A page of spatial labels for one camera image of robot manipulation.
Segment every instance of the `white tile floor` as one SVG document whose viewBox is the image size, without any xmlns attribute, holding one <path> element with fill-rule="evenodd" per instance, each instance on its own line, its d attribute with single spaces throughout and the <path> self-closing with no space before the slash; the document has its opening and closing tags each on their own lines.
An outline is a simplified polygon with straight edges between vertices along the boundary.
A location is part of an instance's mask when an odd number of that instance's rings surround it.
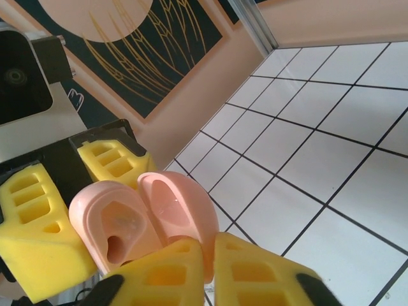
<svg viewBox="0 0 408 306">
<path fill-rule="evenodd" d="M 169 170 L 344 306 L 408 305 L 408 43 L 277 50 Z M 207 286 L 208 304 L 213 304 Z"/>
</svg>

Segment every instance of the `black camera housing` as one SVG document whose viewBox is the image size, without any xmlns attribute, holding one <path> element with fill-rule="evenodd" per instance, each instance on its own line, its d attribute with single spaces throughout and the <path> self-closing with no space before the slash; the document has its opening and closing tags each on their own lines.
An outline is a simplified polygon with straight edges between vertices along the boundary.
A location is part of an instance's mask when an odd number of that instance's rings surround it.
<svg viewBox="0 0 408 306">
<path fill-rule="evenodd" d="M 0 22 L 0 126 L 52 106 L 52 95 L 27 36 Z"/>
</svg>

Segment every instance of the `pink silicone ear model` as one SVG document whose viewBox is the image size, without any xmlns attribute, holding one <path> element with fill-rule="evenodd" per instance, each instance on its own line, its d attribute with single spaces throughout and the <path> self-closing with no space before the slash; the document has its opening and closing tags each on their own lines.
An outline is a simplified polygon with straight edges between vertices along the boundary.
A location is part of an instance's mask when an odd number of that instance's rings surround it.
<svg viewBox="0 0 408 306">
<path fill-rule="evenodd" d="M 69 206 L 69 219 L 102 273 L 163 247 L 139 194 L 118 182 L 82 189 Z"/>
<path fill-rule="evenodd" d="M 161 225 L 168 241 L 189 236 L 201 242 L 205 281 L 214 276 L 214 243 L 219 232 L 214 205 L 207 192 L 193 179 L 164 171 L 138 178 L 139 193 Z"/>
</svg>

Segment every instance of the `yellow foam pad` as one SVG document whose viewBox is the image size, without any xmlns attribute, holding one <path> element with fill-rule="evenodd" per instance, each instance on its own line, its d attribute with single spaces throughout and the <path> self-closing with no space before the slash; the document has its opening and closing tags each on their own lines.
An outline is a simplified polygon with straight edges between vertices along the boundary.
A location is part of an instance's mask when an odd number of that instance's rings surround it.
<svg viewBox="0 0 408 306">
<path fill-rule="evenodd" d="M 157 170 L 148 152 L 136 156 L 118 140 L 85 142 L 77 150 L 95 182 L 114 180 L 137 189 L 139 175 Z"/>
<path fill-rule="evenodd" d="M 42 164 L 24 168 L 1 185 L 0 205 L 0 256 L 34 303 L 96 272 Z"/>
<path fill-rule="evenodd" d="M 311 269 L 268 252 L 229 233 L 215 240 L 217 306 L 313 306 L 296 279 Z"/>
<path fill-rule="evenodd" d="M 125 279 L 110 306 L 203 306 L 200 243 L 185 238 L 106 275 Z"/>
</svg>

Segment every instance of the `camera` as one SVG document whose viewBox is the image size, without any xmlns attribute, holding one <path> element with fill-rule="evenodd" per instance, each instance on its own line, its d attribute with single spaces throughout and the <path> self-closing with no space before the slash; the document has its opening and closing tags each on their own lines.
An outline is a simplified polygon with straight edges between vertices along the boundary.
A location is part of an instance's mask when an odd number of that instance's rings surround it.
<svg viewBox="0 0 408 306">
<path fill-rule="evenodd" d="M 48 110 L 52 95 L 28 37 L 0 22 L 0 126 Z"/>
</svg>

